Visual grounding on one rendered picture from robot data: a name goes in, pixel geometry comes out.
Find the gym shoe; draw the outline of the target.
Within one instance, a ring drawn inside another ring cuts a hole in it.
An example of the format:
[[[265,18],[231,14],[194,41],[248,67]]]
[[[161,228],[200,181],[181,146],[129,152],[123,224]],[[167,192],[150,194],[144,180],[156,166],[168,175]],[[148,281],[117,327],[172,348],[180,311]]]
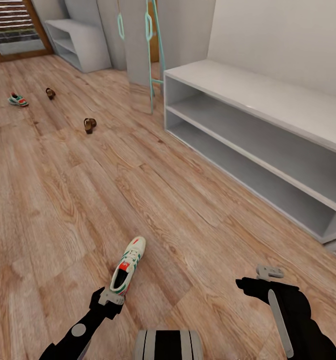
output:
[[[20,105],[21,107],[28,105],[28,103],[20,95],[17,95],[16,93],[11,93],[10,98],[8,98],[7,101],[11,105]]]
[[[113,274],[109,287],[110,291],[120,296],[126,295],[133,273],[138,262],[143,257],[145,249],[146,240],[143,236],[137,236],[129,243]]]

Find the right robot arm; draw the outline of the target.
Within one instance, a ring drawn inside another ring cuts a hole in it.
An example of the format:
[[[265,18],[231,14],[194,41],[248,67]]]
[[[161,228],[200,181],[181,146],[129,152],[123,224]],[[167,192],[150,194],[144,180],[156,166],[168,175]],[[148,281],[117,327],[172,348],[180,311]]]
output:
[[[311,319],[307,297],[296,285],[275,282],[284,272],[278,267],[258,264],[255,278],[243,277],[235,282],[247,296],[270,305],[287,360],[336,360],[336,346]]]

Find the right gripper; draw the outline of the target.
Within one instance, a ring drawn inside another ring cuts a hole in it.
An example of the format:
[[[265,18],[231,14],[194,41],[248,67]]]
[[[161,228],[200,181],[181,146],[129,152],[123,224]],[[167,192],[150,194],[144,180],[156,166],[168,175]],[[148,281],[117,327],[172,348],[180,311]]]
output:
[[[239,289],[242,289],[247,296],[256,297],[266,302],[262,295],[262,287],[269,282],[264,279],[243,277],[235,280]]]

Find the robot trunk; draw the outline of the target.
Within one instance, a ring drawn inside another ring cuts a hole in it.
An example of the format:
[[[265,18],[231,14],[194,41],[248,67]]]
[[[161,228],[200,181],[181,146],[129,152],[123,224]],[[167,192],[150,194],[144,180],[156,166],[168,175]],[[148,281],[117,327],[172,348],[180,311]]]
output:
[[[196,330],[141,330],[132,360],[204,360]]]

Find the sandal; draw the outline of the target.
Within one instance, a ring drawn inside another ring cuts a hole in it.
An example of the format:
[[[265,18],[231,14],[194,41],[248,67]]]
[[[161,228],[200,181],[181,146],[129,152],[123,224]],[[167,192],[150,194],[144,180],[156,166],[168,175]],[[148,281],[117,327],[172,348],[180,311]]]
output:
[[[93,133],[92,128],[97,125],[97,122],[95,119],[90,118],[87,121],[85,121],[85,131],[88,135]]]
[[[48,90],[46,91],[46,94],[47,94],[47,97],[50,99],[50,100],[53,100],[54,99],[54,96],[56,95],[56,93],[53,91],[53,90]]]

